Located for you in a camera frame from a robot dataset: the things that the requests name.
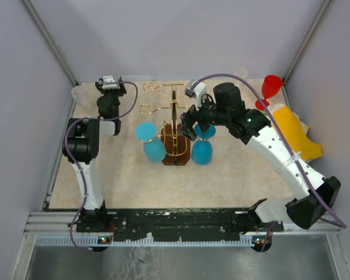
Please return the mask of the red plastic wine glass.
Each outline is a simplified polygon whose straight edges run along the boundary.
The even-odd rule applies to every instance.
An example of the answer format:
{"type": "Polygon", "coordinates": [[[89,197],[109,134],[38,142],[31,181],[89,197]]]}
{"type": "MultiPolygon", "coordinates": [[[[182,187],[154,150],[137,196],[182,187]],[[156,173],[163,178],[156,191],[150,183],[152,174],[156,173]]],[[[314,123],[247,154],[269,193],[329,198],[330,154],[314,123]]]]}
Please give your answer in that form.
{"type": "Polygon", "coordinates": [[[263,96],[262,102],[266,107],[270,105],[268,99],[277,95],[283,84],[283,80],[276,75],[268,75],[264,78],[261,91],[263,96]]]}

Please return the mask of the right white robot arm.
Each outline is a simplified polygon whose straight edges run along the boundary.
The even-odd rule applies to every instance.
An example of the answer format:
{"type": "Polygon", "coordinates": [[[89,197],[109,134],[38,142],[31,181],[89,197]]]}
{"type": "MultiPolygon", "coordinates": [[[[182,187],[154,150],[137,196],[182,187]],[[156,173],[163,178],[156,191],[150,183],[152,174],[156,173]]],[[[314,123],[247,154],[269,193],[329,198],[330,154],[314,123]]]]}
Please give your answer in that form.
{"type": "Polygon", "coordinates": [[[325,178],[286,147],[272,121],[261,111],[245,107],[233,83],[221,83],[213,93],[211,97],[203,82],[192,80],[187,85],[185,95],[195,103],[181,115],[179,133],[194,141],[198,137],[196,125],[202,132],[212,125],[226,127],[230,135],[260,154],[283,178],[292,197],[259,203],[248,217],[254,230],[261,231],[270,222],[293,222],[310,229],[333,206],[340,181],[334,176],[325,178]]]}

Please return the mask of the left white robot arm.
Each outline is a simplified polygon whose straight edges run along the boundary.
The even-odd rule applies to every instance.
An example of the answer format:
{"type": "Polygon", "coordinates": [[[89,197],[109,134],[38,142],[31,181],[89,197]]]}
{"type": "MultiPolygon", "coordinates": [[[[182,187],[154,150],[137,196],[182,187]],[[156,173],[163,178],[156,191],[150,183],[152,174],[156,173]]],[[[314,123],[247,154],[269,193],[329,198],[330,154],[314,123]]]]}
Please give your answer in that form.
{"type": "Polygon", "coordinates": [[[96,159],[100,137],[116,136],[121,131],[119,98],[127,93],[122,81],[104,76],[95,82],[101,93],[96,102],[99,116],[96,119],[69,119],[62,144],[62,153],[75,171],[82,199],[77,224],[99,232],[108,228],[110,218],[100,191],[96,159]]]}

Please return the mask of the clear wine glass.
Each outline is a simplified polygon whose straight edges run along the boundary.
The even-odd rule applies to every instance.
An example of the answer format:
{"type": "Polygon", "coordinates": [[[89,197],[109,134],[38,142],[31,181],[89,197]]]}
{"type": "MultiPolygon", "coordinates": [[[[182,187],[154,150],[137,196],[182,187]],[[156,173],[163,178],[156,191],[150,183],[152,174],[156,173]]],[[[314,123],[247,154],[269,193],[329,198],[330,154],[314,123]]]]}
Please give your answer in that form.
{"type": "Polygon", "coordinates": [[[88,91],[82,85],[75,86],[71,90],[71,95],[75,103],[82,107],[86,107],[90,102],[88,91]]]}
{"type": "Polygon", "coordinates": [[[243,79],[248,77],[248,70],[244,69],[244,68],[239,68],[236,72],[235,72],[236,76],[239,76],[243,79]]]}

